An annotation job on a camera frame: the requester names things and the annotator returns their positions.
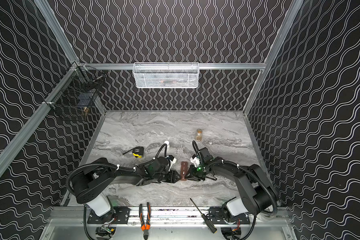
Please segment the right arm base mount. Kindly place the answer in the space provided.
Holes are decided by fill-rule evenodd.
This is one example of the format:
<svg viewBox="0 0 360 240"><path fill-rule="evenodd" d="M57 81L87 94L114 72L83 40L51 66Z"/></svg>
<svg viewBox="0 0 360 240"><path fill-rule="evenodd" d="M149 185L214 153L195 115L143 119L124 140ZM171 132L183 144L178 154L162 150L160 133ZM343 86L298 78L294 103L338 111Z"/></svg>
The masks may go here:
<svg viewBox="0 0 360 240"><path fill-rule="evenodd" d="M242 213L237 216L230 214L228 209L222 207L210 207L207 213L207 217L212 221L213 224L218 225L234 225L240 223L241 225L249 225L249 215Z"/></svg>

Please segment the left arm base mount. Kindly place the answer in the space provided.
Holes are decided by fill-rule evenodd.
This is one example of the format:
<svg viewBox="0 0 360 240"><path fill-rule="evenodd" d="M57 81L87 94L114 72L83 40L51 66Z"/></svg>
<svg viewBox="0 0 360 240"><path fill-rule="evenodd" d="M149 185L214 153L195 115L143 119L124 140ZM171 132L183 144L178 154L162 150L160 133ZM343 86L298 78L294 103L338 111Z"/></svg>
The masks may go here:
<svg viewBox="0 0 360 240"><path fill-rule="evenodd" d="M121 224L126 225L130 218L131 209L128 207L114 207L112 210L107 212L105 215L98 217L93 210L90 211L88 217L88 224Z"/></svg>

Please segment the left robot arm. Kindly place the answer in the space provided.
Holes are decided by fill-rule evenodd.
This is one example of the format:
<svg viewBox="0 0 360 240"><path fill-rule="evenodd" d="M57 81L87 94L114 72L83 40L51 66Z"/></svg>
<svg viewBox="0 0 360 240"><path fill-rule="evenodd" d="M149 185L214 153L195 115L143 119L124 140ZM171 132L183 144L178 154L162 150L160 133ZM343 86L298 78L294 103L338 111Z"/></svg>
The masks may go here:
<svg viewBox="0 0 360 240"><path fill-rule="evenodd" d="M103 194L111 184L145 186L180 181L181 175L173 169L176 158L168 155L167 149L168 145L163 144L152 160L132 168L111 164L106 158L81 165L68 175L67 190L78 204L89 207L97 217L113 214L114 207Z"/></svg>

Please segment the brown pill organizer box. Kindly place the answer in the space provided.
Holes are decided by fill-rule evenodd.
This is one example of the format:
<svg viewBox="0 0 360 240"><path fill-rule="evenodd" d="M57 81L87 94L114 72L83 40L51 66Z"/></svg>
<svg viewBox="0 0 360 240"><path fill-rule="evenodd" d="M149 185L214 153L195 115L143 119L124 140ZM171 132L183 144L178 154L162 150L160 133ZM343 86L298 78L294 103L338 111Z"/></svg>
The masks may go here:
<svg viewBox="0 0 360 240"><path fill-rule="evenodd" d="M186 175L188 173L188 169L189 169L188 162L182 161L181 162L181 173L180 173L181 181L186 181Z"/></svg>

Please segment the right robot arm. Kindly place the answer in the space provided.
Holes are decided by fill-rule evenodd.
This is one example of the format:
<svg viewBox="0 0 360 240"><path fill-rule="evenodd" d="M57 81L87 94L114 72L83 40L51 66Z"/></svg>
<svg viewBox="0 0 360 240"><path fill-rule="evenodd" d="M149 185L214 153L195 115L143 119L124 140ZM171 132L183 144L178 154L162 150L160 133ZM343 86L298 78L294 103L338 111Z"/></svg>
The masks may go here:
<svg viewBox="0 0 360 240"><path fill-rule="evenodd" d="M192 145L195 155L185 176L186 180L216 181L216 176L220 176L236 184L239 196L222 206L227 217L241 214L255 216L260 213L275 216L278 213L277 193L259 165L242 166L221 157L213 157L207 148L200 149L196 141L192 141Z"/></svg>

